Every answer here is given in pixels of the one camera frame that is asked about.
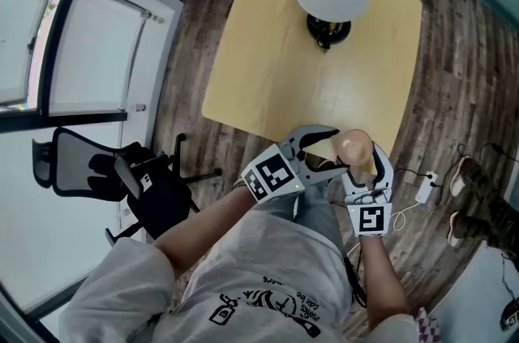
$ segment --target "white cable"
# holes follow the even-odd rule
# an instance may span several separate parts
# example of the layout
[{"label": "white cable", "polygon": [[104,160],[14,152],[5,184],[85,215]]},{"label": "white cable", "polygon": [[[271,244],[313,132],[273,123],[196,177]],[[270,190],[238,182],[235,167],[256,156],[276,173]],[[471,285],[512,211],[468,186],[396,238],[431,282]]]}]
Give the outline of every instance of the white cable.
[{"label": "white cable", "polygon": [[[419,202],[416,202],[413,206],[408,206],[405,209],[402,209],[402,210],[399,210],[398,212],[392,213],[390,217],[394,217],[395,215],[397,215],[397,217],[395,217],[395,220],[392,222],[392,230],[394,230],[395,232],[399,232],[399,231],[403,230],[404,226],[405,226],[405,215],[404,215],[404,212],[406,210],[409,210],[409,209],[417,207],[419,204],[420,204]],[[404,220],[403,220],[402,225],[400,226],[400,228],[397,229],[397,221],[398,221],[399,217],[402,217]]]},{"label": "white cable", "polygon": [[[401,230],[403,230],[404,226],[405,226],[405,215],[404,215],[404,212],[409,210],[409,209],[416,208],[419,204],[420,204],[419,202],[416,202],[412,206],[408,206],[405,209],[402,209],[402,210],[399,210],[398,212],[392,213],[389,217],[394,217],[395,215],[397,215],[397,217],[395,217],[395,220],[392,222],[392,230],[394,230],[395,232],[400,232]],[[404,220],[402,222],[402,225],[399,228],[397,228],[397,221],[398,221],[399,217],[402,217]],[[357,244],[353,248],[350,249],[350,251],[348,252],[347,255],[350,256],[350,254],[353,251],[355,251],[359,245],[360,245],[360,242],[357,242]]]}]

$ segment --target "black lamp base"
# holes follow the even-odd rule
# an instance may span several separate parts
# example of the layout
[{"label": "black lamp base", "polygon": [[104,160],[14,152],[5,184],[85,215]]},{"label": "black lamp base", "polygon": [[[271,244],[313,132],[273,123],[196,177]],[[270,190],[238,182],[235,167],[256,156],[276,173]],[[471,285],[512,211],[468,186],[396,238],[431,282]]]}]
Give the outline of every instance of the black lamp base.
[{"label": "black lamp base", "polygon": [[307,16],[307,26],[317,45],[323,49],[330,49],[330,45],[342,42],[351,30],[351,22],[330,23],[313,15]]}]

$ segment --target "person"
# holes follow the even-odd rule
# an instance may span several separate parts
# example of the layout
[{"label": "person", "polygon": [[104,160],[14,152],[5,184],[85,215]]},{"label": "person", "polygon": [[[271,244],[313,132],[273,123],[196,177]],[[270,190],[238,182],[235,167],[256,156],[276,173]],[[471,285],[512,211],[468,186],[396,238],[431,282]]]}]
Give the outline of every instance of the person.
[{"label": "person", "polygon": [[[152,245],[120,239],[61,314],[60,340],[343,341],[352,293],[327,189],[323,182],[297,199],[256,204],[238,181]],[[382,239],[360,238],[360,246],[366,341],[418,342]],[[169,309],[175,278],[209,249],[182,302]]]},{"label": "person", "polygon": [[464,156],[454,174],[450,191],[459,196],[465,186],[482,201],[481,218],[454,212],[450,217],[448,244],[457,247],[461,239],[485,240],[489,247],[501,249],[510,259],[519,255],[519,214],[500,195],[479,163]]}]

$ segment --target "gray t-shirt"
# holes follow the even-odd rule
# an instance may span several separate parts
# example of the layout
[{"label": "gray t-shirt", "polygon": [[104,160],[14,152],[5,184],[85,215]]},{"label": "gray t-shirt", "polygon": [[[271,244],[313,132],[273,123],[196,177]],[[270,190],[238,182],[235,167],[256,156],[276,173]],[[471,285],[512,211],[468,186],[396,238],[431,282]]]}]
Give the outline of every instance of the gray t-shirt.
[{"label": "gray t-shirt", "polygon": [[[63,342],[343,341],[351,302],[339,250],[324,236],[250,211],[193,272],[169,310],[174,271],[156,248],[121,239],[59,322]],[[386,319],[371,343],[415,343],[409,315]]]}]

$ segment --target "mesh chair back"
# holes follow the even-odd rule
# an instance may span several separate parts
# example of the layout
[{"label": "mesh chair back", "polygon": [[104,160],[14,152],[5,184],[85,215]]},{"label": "mesh chair back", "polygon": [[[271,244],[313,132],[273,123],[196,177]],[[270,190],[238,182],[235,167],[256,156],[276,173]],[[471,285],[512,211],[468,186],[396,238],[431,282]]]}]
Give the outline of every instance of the mesh chair back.
[{"label": "mesh chair back", "polygon": [[48,189],[50,181],[50,145],[51,143],[37,143],[32,141],[32,174],[36,183]]},{"label": "mesh chair back", "polygon": [[54,132],[50,154],[50,180],[60,196],[82,196],[93,199],[120,201],[128,190],[115,173],[118,156],[130,164],[142,160],[139,143],[125,148],[109,148],[90,139],[58,128]]}]

